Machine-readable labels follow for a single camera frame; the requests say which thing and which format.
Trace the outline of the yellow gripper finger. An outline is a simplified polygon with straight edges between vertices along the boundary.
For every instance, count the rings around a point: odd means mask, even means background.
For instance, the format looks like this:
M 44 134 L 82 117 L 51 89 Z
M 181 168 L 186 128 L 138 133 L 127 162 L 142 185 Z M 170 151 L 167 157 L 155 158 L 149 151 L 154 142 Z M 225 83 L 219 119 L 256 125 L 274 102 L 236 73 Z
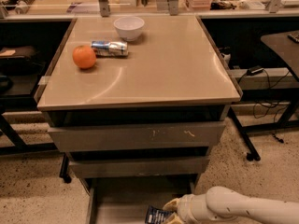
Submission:
M 180 219 L 180 217 L 177 214 L 172 214 L 167 218 L 164 224 L 183 224 L 183 221 Z
M 164 211 L 176 212 L 178 210 L 179 198 L 175 198 L 168 203 L 166 203 L 163 207 Z

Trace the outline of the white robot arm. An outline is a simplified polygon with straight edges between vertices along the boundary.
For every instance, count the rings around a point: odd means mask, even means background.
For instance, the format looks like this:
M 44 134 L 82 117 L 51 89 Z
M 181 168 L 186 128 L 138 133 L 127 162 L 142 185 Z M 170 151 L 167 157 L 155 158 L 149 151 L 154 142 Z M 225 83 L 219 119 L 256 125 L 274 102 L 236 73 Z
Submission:
M 299 203 L 242 195 L 226 187 L 212 187 L 205 194 L 186 194 L 163 207 L 170 211 L 168 224 L 201 224 L 232 221 L 238 217 L 262 224 L 299 224 Z

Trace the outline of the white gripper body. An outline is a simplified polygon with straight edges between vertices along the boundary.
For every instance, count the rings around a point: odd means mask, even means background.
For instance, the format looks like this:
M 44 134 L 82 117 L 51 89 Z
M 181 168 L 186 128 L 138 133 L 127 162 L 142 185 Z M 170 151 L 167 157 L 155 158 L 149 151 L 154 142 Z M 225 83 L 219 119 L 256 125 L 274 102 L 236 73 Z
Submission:
M 177 214 L 184 224 L 199 224 L 213 218 L 213 213 L 207 208 L 205 194 L 187 194 L 179 198 Z

